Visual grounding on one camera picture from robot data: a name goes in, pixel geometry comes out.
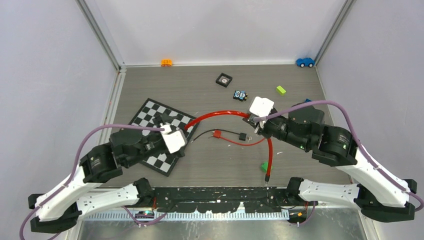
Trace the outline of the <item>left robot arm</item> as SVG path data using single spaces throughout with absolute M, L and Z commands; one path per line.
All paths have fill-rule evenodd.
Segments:
M 93 147 L 87 154 L 77 153 L 71 174 L 44 194 L 28 197 L 35 213 L 30 228 L 35 233 L 58 234 L 73 228 L 78 221 L 118 207 L 150 207 L 155 192 L 146 178 L 117 190 L 92 194 L 92 190 L 123 174 L 155 155 L 184 155 L 186 132 L 172 125 L 166 114 L 156 117 L 157 127 L 118 125 L 107 143 Z

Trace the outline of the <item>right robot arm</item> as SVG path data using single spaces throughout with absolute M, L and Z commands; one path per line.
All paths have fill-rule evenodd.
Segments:
M 263 123 L 254 122 L 253 114 L 245 119 L 258 135 L 309 152 L 319 163 L 356 180 L 355 184 L 330 184 L 292 177 L 285 190 L 287 202 L 291 205 L 302 202 L 345 205 L 383 223 L 413 220 L 416 208 L 409 196 L 416 192 L 417 183 L 413 179 L 400 178 L 390 182 L 380 169 L 368 162 L 349 130 L 325 124 L 324 117 L 322 110 L 307 106 Z

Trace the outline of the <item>red cable lock chrome cylinder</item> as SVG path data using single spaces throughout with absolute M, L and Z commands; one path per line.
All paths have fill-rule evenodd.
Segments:
M 227 116 L 227 115 L 238 116 L 238 117 L 242 117 L 244 119 L 249 117 L 248 113 L 236 111 L 236 110 L 213 111 L 213 112 L 206 113 L 204 115 L 201 115 L 201 116 L 195 118 L 194 120 L 187 123 L 183 129 L 185 131 L 188 131 L 189 128 L 195 126 L 196 124 L 200 123 L 203 120 L 213 118 L 213 117 L 218 117 L 218 116 Z M 273 150 L 274 149 L 273 149 L 272 140 L 270 138 L 267 138 L 266 141 L 267 141 L 267 146 L 268 146 L 268 161 L 267 161 L 267 169 L 266 169 L 266 172 L 265 172 L 264 181 L 267 184 L 270 181 L 270 178 L 271 178 L 271 171 L 272 171 L 272 164 L 273 164 Z

